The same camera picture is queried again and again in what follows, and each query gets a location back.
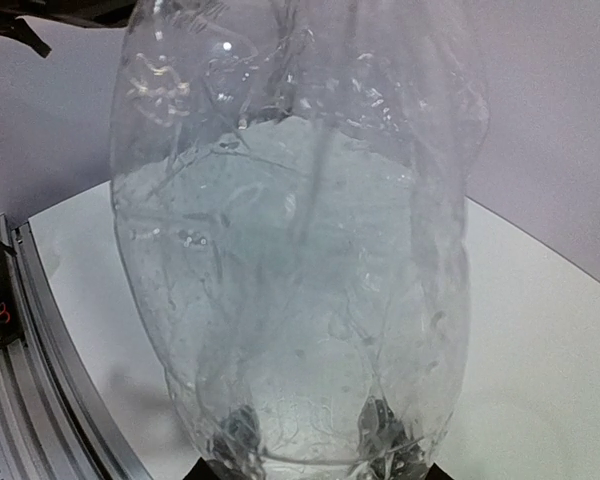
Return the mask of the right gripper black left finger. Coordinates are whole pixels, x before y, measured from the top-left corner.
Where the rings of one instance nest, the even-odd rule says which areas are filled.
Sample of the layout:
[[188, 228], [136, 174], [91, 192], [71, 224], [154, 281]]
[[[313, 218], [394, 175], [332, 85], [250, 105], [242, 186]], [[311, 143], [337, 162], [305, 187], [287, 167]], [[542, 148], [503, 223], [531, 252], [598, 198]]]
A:
[[210, 468], [202, 458], [186, 474], [185, 480], [210, 480]]

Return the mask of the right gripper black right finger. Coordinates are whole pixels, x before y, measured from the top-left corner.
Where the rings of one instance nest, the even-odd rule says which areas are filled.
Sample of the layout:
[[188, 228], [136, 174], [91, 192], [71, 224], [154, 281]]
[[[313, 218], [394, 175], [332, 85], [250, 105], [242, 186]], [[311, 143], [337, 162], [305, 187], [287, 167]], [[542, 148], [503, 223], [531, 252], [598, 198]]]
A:
[[460, 477], [454, 475], [448, 468], [434, 462], [427, 473], [427, 480], [459, 480]]

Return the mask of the clear plastic bottle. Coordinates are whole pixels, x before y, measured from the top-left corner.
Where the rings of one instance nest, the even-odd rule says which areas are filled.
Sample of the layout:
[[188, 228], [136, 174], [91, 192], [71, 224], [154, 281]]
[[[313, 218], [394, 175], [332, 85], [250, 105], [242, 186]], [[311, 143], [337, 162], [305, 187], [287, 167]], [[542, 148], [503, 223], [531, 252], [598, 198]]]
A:
[[140, 1], [111, 113], [116, 240], [222, 479], [423, 479], [467, 362], [465, 1]]

